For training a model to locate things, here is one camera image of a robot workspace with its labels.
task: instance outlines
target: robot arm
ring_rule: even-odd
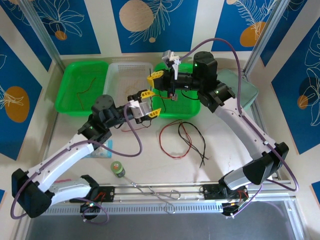
[[[167,67],[171,67],[171,64],[165,63]],[[264,136],[266,141],[263,142],[260,139],[244,120],[245,113],[240,114],[235,94],[217,79],[217,68],[218,63],[214,56],[210,52],[201,51],[194,55],[192,74],[178,73],[176,78],[174,75],[176,71],[170,68],[154,72],[147,80],[153,88],[167,91],[168,97],[173,96],[176,90],[197,91],[200,102],[212,113],[216,113],[242,141],[253,160],[220,179],[219,184],[225,188],[227,196],[227,192],[249,183],[261,184],[282,166],[281,161],[267,144],[273,146],[283,158],[287,156],[289,148],[284,142],[277,144],[246,115],[247,120]]]
[[[160,109],[152,110],[142,101],[153,95],[150,90],[142,90],[129,96],[128,119],[135,119],[139,124],[156,118]],[[12,196],[17,197],[17,202],[31,218],[38,217],[53,204],[74,198],[93,200],[98,194],[98,183],[88,175],[76,181],[55,183],[77,161],[103,145],[112,135],[110,128],[126,121],[125,106],[116,107],[109,95],[98,97],[91,110],[88,121],[64,147],[28,171],[18,169],[12,174]]]

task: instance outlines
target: white mesh basket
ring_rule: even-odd
[[[111,63],[106,74],[103,94],[110,95],[116,107],[125,105],[129,95],[150,88],[147,76],[153,71],[154,67],[148,62]]]

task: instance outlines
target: green plastic basket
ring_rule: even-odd
[[[168,69],[164,63],[159,63],[155,67],[155,71],[162,69]],[[192,73],[193,65],[191,63],[181,63],[179,65],[179,72]],[[153,89],[153,92],[162,97],[167,97],[167,91],[158,91]],[[174,119],[189,119],[197,115],[200,111],[201,104],[199,100],[191,100],[184,97],[180,90],[175,91],[177,93],[178,100],[172,101],[171,99],[162,99],[160,97],[152,98],[152,108],[161,108],[160,117],[162,118],[174,118]],[[196,91],[183,91],[183,94],[197,99],[198,95]]]
[[[70,116],[89,116],[97,97],[103,94],[108,63],[104,61],[78,61],[64,71],[55,100],[58,113]]]

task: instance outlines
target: gray floor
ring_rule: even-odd
[[[112,215],[103,226],[75,216],[32,220],[27,240],[291,240],[283,202],[253,202],[235,219],[221,213]]]

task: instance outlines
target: green jar lid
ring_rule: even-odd
[[[122,166],[121,162],[114,161],[113,163],[111,163],[111,171],[115,174],[121,173],[123,169],[124,167]]]

